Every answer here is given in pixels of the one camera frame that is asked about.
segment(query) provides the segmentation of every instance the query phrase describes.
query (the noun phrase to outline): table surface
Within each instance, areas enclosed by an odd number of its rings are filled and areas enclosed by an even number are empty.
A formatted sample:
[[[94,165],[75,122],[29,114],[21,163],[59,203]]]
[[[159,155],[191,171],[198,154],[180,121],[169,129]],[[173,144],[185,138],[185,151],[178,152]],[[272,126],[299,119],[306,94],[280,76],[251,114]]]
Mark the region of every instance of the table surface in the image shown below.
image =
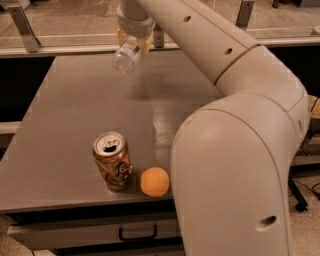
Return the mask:
[[[0,162],[0,213],[157,199],[140,175],[170,173],[170,149],[181,123],[219,97],[181,51],[152,52],[131,75],[111,54],[57,57]],[[110,191],[92,156],[95,138],[118,131],[128,141],[134,178]]]

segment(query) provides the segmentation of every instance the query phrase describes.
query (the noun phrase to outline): ball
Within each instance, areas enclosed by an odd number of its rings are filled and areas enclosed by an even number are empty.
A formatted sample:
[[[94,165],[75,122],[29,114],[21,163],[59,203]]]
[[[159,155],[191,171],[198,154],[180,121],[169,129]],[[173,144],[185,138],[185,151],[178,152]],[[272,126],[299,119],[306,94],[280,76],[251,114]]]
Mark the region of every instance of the ball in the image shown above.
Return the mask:
[[[170,178],[160,167],[152,167],[141,175],[141,190],[148,196],[161,197],[168,192]]]

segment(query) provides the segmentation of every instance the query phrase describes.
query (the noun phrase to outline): drawer handle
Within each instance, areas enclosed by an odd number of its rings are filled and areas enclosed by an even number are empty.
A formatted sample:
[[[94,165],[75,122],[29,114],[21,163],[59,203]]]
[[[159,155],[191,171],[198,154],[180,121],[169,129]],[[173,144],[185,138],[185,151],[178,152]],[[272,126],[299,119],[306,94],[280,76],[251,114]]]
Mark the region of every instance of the drawer handle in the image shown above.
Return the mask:
[[[154,239],[157,236],[158,227],[157,225],[153,226],[153,234],[151,236],[144,236],[144,237],[135,237],[135,238],[124,238],[122,235],[122,228],[119,228],[119,239],[122,242],[137,242],[137,241],[149,241]]]

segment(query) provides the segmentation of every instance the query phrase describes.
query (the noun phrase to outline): soda can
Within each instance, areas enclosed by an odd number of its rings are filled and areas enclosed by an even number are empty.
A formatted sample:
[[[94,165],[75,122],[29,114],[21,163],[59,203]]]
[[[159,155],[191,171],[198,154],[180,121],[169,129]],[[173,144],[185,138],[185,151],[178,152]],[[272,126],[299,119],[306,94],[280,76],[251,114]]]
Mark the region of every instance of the soda can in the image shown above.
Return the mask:
[[[132,173],[125,138],[113,131],[101,134],[93,144],[93,156],[107,187],[111,190],[125,188]]]

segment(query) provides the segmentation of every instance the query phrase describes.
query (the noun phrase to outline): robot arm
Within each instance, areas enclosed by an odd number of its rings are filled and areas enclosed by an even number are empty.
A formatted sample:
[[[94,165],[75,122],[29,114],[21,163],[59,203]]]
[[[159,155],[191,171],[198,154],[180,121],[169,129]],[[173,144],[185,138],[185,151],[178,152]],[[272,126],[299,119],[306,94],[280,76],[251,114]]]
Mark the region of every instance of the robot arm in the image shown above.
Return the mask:
[[[303,85],[198,1],[122,0],[120,8],[128,20],[136,15],[128,10],[150,15],[225,96],[192,114],[172,146],[186,255],[292,255],[287,183],[309,125]],[[123,29],[130,33],[130,22]]]

